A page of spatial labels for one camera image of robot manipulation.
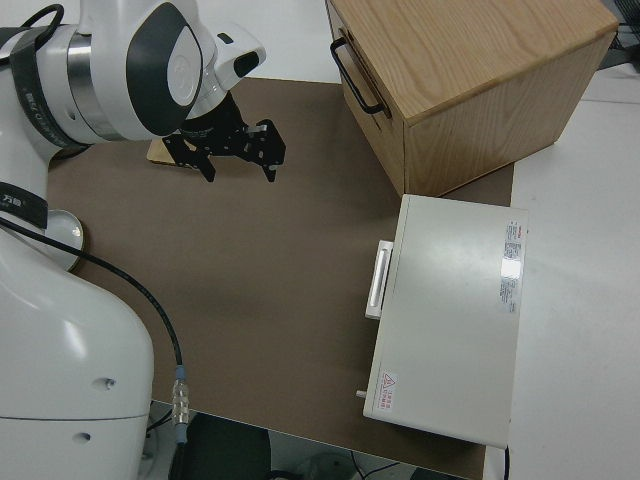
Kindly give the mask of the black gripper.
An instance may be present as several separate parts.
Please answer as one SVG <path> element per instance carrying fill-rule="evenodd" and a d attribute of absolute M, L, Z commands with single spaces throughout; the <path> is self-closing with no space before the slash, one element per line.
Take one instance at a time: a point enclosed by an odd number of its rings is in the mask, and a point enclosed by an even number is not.
<path fill-rule="evenodd" d="M 248 154 L 249 161 L 259 165 L 267 180 L 274 182 L 277 169 L 284 163 L 286 145 L 269 119 L 247 127 L 233 97 L 225 96 L 213 110 L 181 125 L 181 134 L 196 147 L 180 134 L 172 134 L 166 137 L 166 149 L 177 166 L 198 170 L 207 182 L 214 181 L 216 170 L 208 155 L 198 148 L 214 156 L 243 158 Z"/>

